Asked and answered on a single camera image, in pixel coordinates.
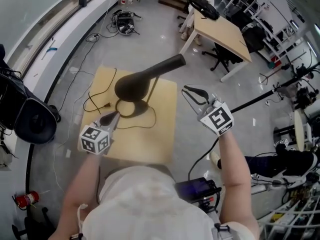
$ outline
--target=person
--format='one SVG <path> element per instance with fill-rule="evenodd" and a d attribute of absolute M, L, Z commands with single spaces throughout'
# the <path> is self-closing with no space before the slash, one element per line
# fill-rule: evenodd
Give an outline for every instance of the person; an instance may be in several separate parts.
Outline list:
<path fill-rule="evenodd" d="M 220 222 L 238 240 L 259 239 L 251 208 L 251 178 L 246 160 L 229 130 L 219 137 L 225 196 Z M 109 175 L 95 203 L 102 155 L 88 154 L 65 193 L 56 231 L 50 240 L 83 234 L 86 240 L 212 240 L 213 220 L 178 197 L 175 181 L 148 166 Z"/>
<path fill-rule="evenodd" d="M 303 176 L 308 172 L 314 163 L 314 159 L 320 161 L 320 154 L 314 154 L 310 151 L 287 150 L 285 144 L 277 142 L 275 145 L 276 155 L 266 155 L 261 157 L 245 156 L 249 166 L 250 174 L 258 174 L 267 178 L 273 178 L 280 172 L 284 176 Z M 218 154 L 210 154 L 212 162 L 221 170 L 222 162 Z"/>
<path fill-rule="evenodd" d="M 213 7 L 215 5 L 215 0 L 207 0 L 209 2 L 209 4 L 211 4 Z M 189 13 L 191 12 L 194 12 L 194 8 L 192 7 L 192 5 L 189 5 L 188 7 L 188 11 Z M 186 24 L 186 28 L 185 28 L 185 31 L 182 33 L 181 35 L 181 39 L 184 40 L 184 41 L 187 41 L 188 38 L 189 38 L 189 35 L 190 35 L 190 31 L 191 31 L 191 28 L 194 26 L 194 21 L 195 21 L 195 16 L 194 14 L 191 16 L 191 18 L 189 19 L 189 21 L 187 22 Z M 200 40 L 200 35 L 197 34 L 196 37 L 194 38 L 194 42 L 198 45 L 198 46 L 201 46 L 202 43 L 201 43 L 201 40 Z"/>

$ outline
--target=concrete floor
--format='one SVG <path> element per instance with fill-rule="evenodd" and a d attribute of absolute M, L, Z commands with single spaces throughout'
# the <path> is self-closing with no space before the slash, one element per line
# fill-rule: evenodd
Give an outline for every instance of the concrete floor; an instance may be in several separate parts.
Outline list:
<path fill-rule="evenodd" d="M 58 124 L 54 141 L 35 147 L 31 163 L 30 189 L 40 193 L 40 202 L 36 204 L 37 208 L 31 208 L 38 220 L 42 218 L 40 208 L 48 207 L 48 215 L 57 225 L 64 197 L 64 192 L 58 184 L 65 191 L 86 157 L 85 153 L 77 151 L 77 141 L 84 113 L 82 106 L 88 96 L 87 92 L 74 104 L 74 109 L 73 103 L 89 87 L 93 80 L 91 74 L 95 74 L 100 65 L 138 72 L 176 55 L 184 45 L 184 41 L 180 39 L 178 28 L 181 20 L 177 20 L 177 16 L 183 13 L 159 4 L 157 1 L 142 0 L 130 8 L 131 11 L 142 16 L 141 21 L 135 22 L 136 31 L 140 35 L 117 35 L 113 38 L 101 38 L 94 45 L 81 68 L 87 73 L 79 72 L 67 94 L 61 110 L 62 121 Z M 105 26 L 110 22 L 112 11 L 107 15 L 102 28 L 101 21 L 92 32 L 100 32 L 101 29 L 101 34 L 111 35 Z M 260 57 L 252 53 L 253 62 L 251 64 L 226 82 L 221 83 L 220 78 L 225 75 L 225 69 L 219 65 L 214 72 L 211 72 L 209 68 L 214 65 L 216 60 L 210 56 L 201 55 L 201 51 L 209 51 L 213 45 L 211 41 L 204 39 L 202 47 L 193 43 L 184 56 L 187 65 L 162 76 L 162 78 L 174 81 L 178 85 L 174 153 L 172 163 L 167 165 L 177 182 L 187 180 L 187 174 L 192 164 L 211 147 L 216 139 L 212 132 L 197 122 L 194 111 L 182 97 L 180 89 L 184 85 L 205 85 L 221 97 L 230 109 L 233 109 L 269 91 L 272 89 L 272 85 L 278 81 L 283 83 L 289 79 L 289 76 L 280 72 L 269 79 L 268 85 L 259 84 L 259 73 L 269 74 L 270 69 Z M 91 43 L 85 41 L 79 46 L 74 54 L 75 57 L 70 61 L 56 85 L 49 104 L 61 107 L 68 86 L 75 76 L 73 71 L 80 67 L 91 46 Z M 276 94 L 270 99 L 279 100 Z M 262 100 L 236 112 L 233 115 L 235 126 L 232 132 L 243 154 L 255 156 L 259 153 L 274 151 L 273 129 L 274 127 L 282 128 L 291 125 L 293 123 L 289 116 L 291 111 L 292 109 L 286 100 L 280 103 L 271 101 L 270 106 L 267 106 L 265 100 Z M 219 153 L 218 146 L 214 149 L 217 153 Z M 70 157 L 66 157 L 68 150 L 71 151 Z M 110 170 L 129 164 L 131 163 L 104 159 L 101 165 L 100 177 L 102 180 L 100 185 L 104 183 L 103 178 Z M 199 162 L 191 174 L 194 179 L 203 176 L 215 180 L 217 186 L 222 186 L 219 172 L 212 167 L 208 159 Z M 260 218 L 271 209 L 279 207 L 282 195 L 282 191 L 271 191 L 252 196 L 254 215 Z"/>

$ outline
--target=red fire extinguisher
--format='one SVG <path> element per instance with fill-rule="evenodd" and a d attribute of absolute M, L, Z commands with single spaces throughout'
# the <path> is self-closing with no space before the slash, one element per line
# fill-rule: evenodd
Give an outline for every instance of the red fire extinguisher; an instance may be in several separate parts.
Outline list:
<path fill-rule="evenodd" d="M 39 194 L 35 191 L 31 191 L 29 194 L 12 197 L 15 204 L 20 208 L 24 209 L 27 206 L 33 205 L 39 201 Z"/>

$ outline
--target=black bag on table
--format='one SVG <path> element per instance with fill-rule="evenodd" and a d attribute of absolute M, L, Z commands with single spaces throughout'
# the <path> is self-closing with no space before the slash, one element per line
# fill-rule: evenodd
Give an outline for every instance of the black bag on table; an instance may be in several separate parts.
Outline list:
<path fill-rule="evenodd" d="M 220 17 L 220 13 L 207 0 L 188 0 L 188 2 L 206 18 L 216 21 Z"/>

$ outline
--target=floor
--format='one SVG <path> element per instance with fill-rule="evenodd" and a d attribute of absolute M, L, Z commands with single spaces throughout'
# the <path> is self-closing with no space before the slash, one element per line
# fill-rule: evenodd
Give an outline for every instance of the floor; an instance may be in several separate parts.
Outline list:
<path fill-rule="evenodd" d="M 86 89 L 90 86 L 97 68 L 103 65 L 138 72 L 176 55 L 183 47 L 184 41 L 180 39 L 178 28 L 181 20 L 177 19 L 177 16 L 183 13 L 159 4 L 157 1 L 142 0 L 130 8 L 142 16 L 141 21 L 135 22 L 136 31 L 140 35 L 102 38 L 94 45 L 67 94 L 61 110 L 62 121 L 58 124 L 55 139 L 49 144 L 35 147 L 31 163 L 30 189 L 40 193 L 40 202 L 36 204 L 36 208 L 31 209 L 38 220 L 42 218 L 40 208 L 48 207 L 49 217 L 55 225 L 58 223 L 64 197 L 63 191 L 67 189 L 86 157 L 85 153 L 77 151 L 76 146 L 84 112 L 82 105 L 88 92 Z M 110 36 L 111 34 L 106 30 L 110 15 L 111 13 L 107 15 L 105 22 L 101 21 L 92 32 Z M 56 85 L 49 104 L 61 107 L 67 89 L 75 77 L 75 71 L 79 69 L 91 46 L 91 43 L 85 41 L 79 46 Z M 212 47 L 213 43 L 204 39 L 202 47 L 193 43 L 184 56 L 186 66 L 162 77 L 176 82 L 179 90 L 186 84 L 204 85 L 225 101 L 230 109 L 269 91 L 278 81 L 283 83 L 289 78 L 281 72 L 270 78 L 268 85 L 259 84 L 259 73 L 269 74 L 270 69 L 260 57 L 253 53 L 251 55 L 253 63 L 221 83 L 220 78 L 225 75 L 225 69 L 218 66 L 214 72 L 211 72 L 209 68 L 216 62 L 215 59 L 201 55 L 201 51 L 209 51 Z M 261 100 L 233 114 L 235 126 L 232 132 L 246 156 L 274 151 L 272 134 L 274 127 L 281 128 L 293 123 L 289 115 L 292 109 L 288 102 L 284 100 L 275 103 L 279 100 L 276 94 L 269 99 L 274 101 L 269 100 L 270 106 L 265 104 L 265 100 Z M 196 115 L 179 91 L 173 161 L 167 165 L 177 182 L 187 180 L 192 164 L 211 147 L 215 139 L 216 136 L 212 132 L 197 122 Z M 218 145 L 214 150 L 219 153 Z M 129 164 L 125 161 L 104 159 L 101 165 L 101 184 L 110 170 Z M 219 172 L 212 167 L 208 159 L 199 162 L 191 174 L 192 178 L 203 176 L 214 179 L 217 186 L 222 186 Z M 279 207 L 282 195 L 282 191 L 253 195 L 254 215 L 260 218 L 271 209 Z"/>

